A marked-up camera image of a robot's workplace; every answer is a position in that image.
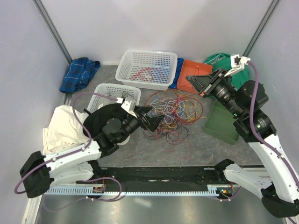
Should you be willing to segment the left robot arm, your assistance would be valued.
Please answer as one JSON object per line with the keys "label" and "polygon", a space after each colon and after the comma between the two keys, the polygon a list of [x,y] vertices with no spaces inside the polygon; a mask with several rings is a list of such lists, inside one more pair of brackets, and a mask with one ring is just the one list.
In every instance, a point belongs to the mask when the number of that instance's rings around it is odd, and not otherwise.
{"label": "left robot arm", "polygon": [[135,106],[131,112],[120,104],[106,105],[89,114],[83,123],[88,142],[64,152],[30,155],[20,169],[21,184],[28,198],[68,182],[99,183],[103,173],[97,160],[111,155],[138,128],[156,131],[164,115],[149,115],[152,106]]}

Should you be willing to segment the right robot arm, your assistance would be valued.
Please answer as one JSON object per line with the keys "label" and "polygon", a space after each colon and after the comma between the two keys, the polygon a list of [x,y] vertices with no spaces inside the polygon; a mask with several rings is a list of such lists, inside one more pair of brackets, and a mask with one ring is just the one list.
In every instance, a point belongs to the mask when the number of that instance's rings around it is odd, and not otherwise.
{"label": "right robot arm", "polygon": [[233,182],[251,192],[277,218],[296,217],[299,175],[285,155],[272,121],[261,109],[269,99],[265,89],[258,80],[246,81],[236,89],[229,79],[224,69],[204,76],[186,76],[201,97],[214,97],[233,115],[236,131],[258,155],[270,178],[254,175],[230,159],[215,166],[214,178],[218,183]]}

